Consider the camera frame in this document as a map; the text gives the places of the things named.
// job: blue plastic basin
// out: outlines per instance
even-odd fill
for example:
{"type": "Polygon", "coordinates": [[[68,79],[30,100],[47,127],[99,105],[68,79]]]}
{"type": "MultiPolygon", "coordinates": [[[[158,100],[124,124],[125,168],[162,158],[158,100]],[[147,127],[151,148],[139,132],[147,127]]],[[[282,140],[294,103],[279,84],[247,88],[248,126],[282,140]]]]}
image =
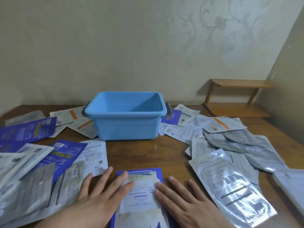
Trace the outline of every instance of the blue plastic basin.
{"type": "Polygon", "coordinates": [[[157,92],[101,92],[85,109],[104,141],[154,139],[166,113],[157,92]]]}

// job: finger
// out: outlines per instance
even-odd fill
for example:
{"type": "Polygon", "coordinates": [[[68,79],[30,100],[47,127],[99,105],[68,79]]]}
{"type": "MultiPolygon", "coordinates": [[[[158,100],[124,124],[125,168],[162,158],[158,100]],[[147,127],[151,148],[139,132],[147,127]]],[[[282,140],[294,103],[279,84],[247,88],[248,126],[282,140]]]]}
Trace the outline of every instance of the finger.
{"type": "Polygon", "coordinates": [[[158,189],[155,190],[155,197],[166,208],[169,214],[178,221],[183,211],[158,189]]]}
{"type": "Polygon", "coordinates": [[[207,202],[209,199],[207,196],[201,191],[199,186],[192,180],[189,180],[189,185],[191,186],[197,200],[202,201],[202,202],[207,202]]]}
{"type": "Polygon", "coordinates": [[[194,203],[197,201],[195,197],[174,177],[169,177],[169,182],[174,186],[174,188],[178,191],[181,197],[188,203],[194,203]]]}
{"type": "Polygon", "coordinates": [[[123,183],[125,178],[128,176],[128,172],[124,171],[122,172],[115,180],[111,183],[111,185],[105,190],[105,192],[102,194],[105,198],[110,198],[113,193],[116,192],[116,190],[120,187],[120,185],[123,183]]]}
{"type": "Polygon", "coordinates": [[[131,181],[125,185],[123,185],[109,200],[109,205],[111,210],[113,210],[113,213],[118,208],[121,201],[124,199],[124,197],[130,192],[130,190],[135,186],[135,182],[131,181]]]}
{"type": "Polygon", "coordinates": [[[98,180],[96,186],[94,187],[94,189],[90,195],[91,197],[96,197],[101,194],[112,171],[113,171],[112,166],[110,166],[109,168],[106,169],[106,171],[103,173],[101,178],[98,180]]]}
{"type": "Polygon", "coordinates": [[[170,199],[174,204],[176,204],[183,211],[186,211],[189,203],[182,199],[177,193],[175,193],[170,188],[166,187],[161,182],[156,184],[156,188],[162,192],[168,199],[170,199]]]}
{"type": "Polygon", "coordinates": [[[81,200],[81,199],[85,198],[86,196],[88,196],[88,194],[89,194],[89,185],[90,185],[92,177],[93,177],[92,173],[89,173],[85,177],[85,179],[83,180],[83,182],[81,184],[81,187],[80,187],[80,190],[79,190],[79,194],[77,196],[76,201],[81,200]]]}

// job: hand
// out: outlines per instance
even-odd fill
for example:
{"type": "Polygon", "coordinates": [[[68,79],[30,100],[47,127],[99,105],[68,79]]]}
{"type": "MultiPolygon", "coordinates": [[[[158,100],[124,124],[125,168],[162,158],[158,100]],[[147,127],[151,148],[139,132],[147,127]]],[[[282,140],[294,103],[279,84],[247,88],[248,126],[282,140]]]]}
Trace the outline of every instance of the hand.
{"type": "Polygon", "coordinates": [[[194,181],[189,180],[189,184],[196,198],[174,177],[170,176],[169,182],[181,197],[160,182],[156,184],[155,196],[181,228],[235,228],[194,181]]]}
{"type": "Polygon", "coordinates": [[[123,198],[135,186],[132,181],[119,188],[123,180],[128,176],[128,172],[125,171],[102,193],[112,171],[112,167],[107,168],[89,195],[89,185],[93,176],[90,173],[83,180],[75,203],[63,211],[44,219],[36,228],[104,228],[123,198]]]}

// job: blue package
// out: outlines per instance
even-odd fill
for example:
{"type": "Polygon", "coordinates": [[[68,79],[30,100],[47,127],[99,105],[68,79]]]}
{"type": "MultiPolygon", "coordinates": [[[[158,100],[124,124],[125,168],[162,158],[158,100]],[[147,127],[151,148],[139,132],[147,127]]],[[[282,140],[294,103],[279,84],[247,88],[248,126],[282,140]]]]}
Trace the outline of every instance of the blue package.
{"type": "Polygon", "coordinates": [[[162,118],[162,122],[177,125],[180,116],[181,116],[181,110],[173,109],[172,114],[170,116],[168,117],[164,116],[164,118],[162,118]]]}
{"type": "Polygon", "coordinates": [[[0,140],[23,141],[27,143],[39,141],[54,134],[56,120],[57,117],[44,118],[14,126],[2,127],[0,128],[0,140]]]}
{"type": "Polygon", "coordinates": [[[87,143],[58,140],[51,145],[54,150],[42,159],[32,170],[55,162],[53,183],[68,169],[85,149],[87,143]]]}
{"type": "MultiPolygon", "coordinates": [[[[127,171],[128,173],[131,173],[132,175],[149,175],[151,176],[151,172],[154,171],[156,172],[156,177],[160,180],[161,183],[164,183],[163,180],[163,175],[161,172],[161,168],[152,168],[152,169],[141,169],[141,170],[129,170],[127,171]]],[[[116,175],[120,175],[123,171],[117,171],[116,175]]],[[[111,221],[110,221],[110,228],[115,228],[115,215],[116,212],[113,214],[111,221]]],[[[168,222],[169,222],[169,227],[173,228],[173,223],[172,223],[172,216],[167,212],[167,216],[168,216],[168,222]]],[[[158,223],[158,225],[156,227],[150,227],[150,228],[161,228],[160,226],[160,222],[158,223]]]]}
{"type": "Polygon", "coordinates": [[[0,153],[16,153],[26,142],[0,140],[0,153]]]}

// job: orange label stripe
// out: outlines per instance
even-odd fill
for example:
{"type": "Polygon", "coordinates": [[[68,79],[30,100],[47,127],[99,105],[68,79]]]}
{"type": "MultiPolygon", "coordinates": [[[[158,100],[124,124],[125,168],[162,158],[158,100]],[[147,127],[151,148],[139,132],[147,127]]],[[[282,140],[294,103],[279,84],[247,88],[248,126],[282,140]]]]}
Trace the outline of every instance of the orange label stripe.
{"type": "Polygon", "coordinates": [[[226,126],[226,124],[222,123],[219,119],[217,118],[213,118],[214,120],[216,120],[219,124],[221,124],[223,127],[225,127],[225,129],[229,130],[229,127],[226,126]]]}
{"type": "Polygon", "coordinates": [[[87,126],[88,124],[90,124],[91,122],[93,122],[93,120],[91,119],[90,121],[87,121],[85,124],[82,124],[81,126],[78,126],[77,129],[80,130],[83,127],[87,126]]]}
{"type": "Polygon", "coordinates": [[[70,110],[70,114],[72,115],[72,117],[73,117],[74,120],[78,119],[78,117],[76,116],[74,110],[71,109],[70,110]]]}

